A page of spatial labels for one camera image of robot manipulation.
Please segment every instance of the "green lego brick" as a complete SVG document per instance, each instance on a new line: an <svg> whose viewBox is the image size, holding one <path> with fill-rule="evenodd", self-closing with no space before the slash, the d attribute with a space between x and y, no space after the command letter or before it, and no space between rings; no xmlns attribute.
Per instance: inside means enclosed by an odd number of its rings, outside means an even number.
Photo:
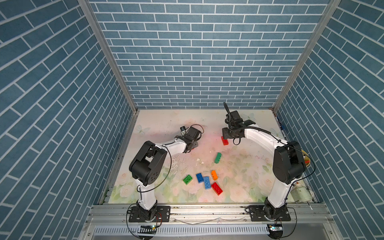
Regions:
<svg viewBox="0 0 384 240"><path fill-rule="evenodd" d="M219 163L220 158L221 158L221 153L218 152L217 156L216 156L216 159L215 159L215 163Z"/></svg>
<svg viewBox="0 0 384 240"><path fill-rule="evenodd" d="M186 176L183 181L185 182L185 184L188 184L190 181L192 181L192 177L191 175L188 174L188 176Z"/></svg>

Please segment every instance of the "lego brick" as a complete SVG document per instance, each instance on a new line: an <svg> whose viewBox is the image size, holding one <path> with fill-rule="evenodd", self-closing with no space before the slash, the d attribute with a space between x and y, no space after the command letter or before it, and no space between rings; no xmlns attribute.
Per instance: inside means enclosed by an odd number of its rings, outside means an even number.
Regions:
<svg viewBox="0 0 384 240"><path fill-rule="evenodd" d="M204 182L203 175L201 175L201 173L196 174L196 177L199 183Z"/></svg>
<svg viewBox="0 0 384 240"><path fill-rule="evenodd" d="M216 181L216 180L217 180L217 174L216 174L216 171L215 171L215 170L212 170L212 171L211 171L211 175L212 175L212 179L213 179L214 181Z"/></svg>
<svg viewBox="0 0 384 240"><path fill-rule="evenodd" d="M184 183L185 184L188 184L190 181L192 181L192 177L191 175L188 174L188 176L186 176L184 179L183 179Z"/></svg>
<svg viewBox="0 0 384 240"><path fill-rule="evenodd" d="M211 188L211 183L209 182L209 177L203 177L203 179L204 179L205 189L210 189Z"/></svg>
<svg viewBox="0 0 384 240"><path fill-rule="evenodd" d="M221 136L221 141L223 141L223 145L228 145L228 140L224 139L223 136Z"/></svg>
<svg viewBox="0 0 384 240"><path fill-rule="evenodd" d="M211 187L213 188L213 190L217 193L217 195L220 195L223 190L221 190L221 188L218 186L218 184L216 182L214 182Z"/></svg>
<svg viewBox="0 0 384 240"><path fill-rule="evenodd" d="M216 158L215 158L215 163L219 163L219 161L220 161L220 158L221 158L221 153L217 153L217 156L216 156Z"/></svg>

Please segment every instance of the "metal mounting plate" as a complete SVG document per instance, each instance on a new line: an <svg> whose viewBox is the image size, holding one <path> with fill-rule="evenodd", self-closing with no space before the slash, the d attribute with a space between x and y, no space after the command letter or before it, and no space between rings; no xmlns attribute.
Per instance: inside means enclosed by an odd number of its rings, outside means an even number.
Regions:
<svg viewBox="0 0 384 240"><path fill-rule="evenodd" d="M145 222L143 219L139 218L139 210L137 206L131 208L132 214L129 216L129 222ZM157 206L156 212L159 212L162 217L162 222L169 222L170 206Z"/></svg>
<svg viewBox="0 0 384 240"><path fill-rule="evenodd" d="M269 219L267 219L264 216L263 207L264 207L264 205L250 205L250 206L248 206L250 216L251 216L251 221L253 221L253 222L270 221ZM280 217L280 220L282 222L287 222L287 221L291 220L291 217L289 215L287 207L284 208L284 211L281 214L282 214L282 216Z"/></svg>

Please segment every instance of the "red lego brick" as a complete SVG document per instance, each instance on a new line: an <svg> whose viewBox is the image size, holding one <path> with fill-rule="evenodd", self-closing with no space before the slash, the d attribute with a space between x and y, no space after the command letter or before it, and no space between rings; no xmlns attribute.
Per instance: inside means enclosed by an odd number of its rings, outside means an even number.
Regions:
<svg viewBox="0 0 384 240"><path fill-rule="evenodd" d="M221 188L217 185L217 183L213 183L213 184L211 185L211 187L215 190L215 192L217 193L217 195L220 195L220 194L223 192L223 190L221 190Z"/></svg>
<svg viewBox="0 0 384 240"><path fill-rule="evenodd" d="M223 144L224 144L224 145L228 145L228 140L227 140L227 139L224 139L223 136L221 136L221 141L223 141Z"/></svg>

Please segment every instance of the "vent grille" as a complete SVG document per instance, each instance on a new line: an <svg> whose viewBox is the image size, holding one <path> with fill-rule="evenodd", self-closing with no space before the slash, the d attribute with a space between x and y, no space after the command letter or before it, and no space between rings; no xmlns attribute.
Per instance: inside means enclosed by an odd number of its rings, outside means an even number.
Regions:
<svg viewBox="0 0 384 240"><path fill-rule="evenodd" d="M153 236L147 234L150 231L139 226L131 226L131 232L140 235ZM97 226L94 230L95 236L124 236L130 235L126 226ZM158 228L157 237L184 237L184 236L200 236L200 235L254 235L269 234L266 224L219 224L219 225L163 225Z"/></svg>

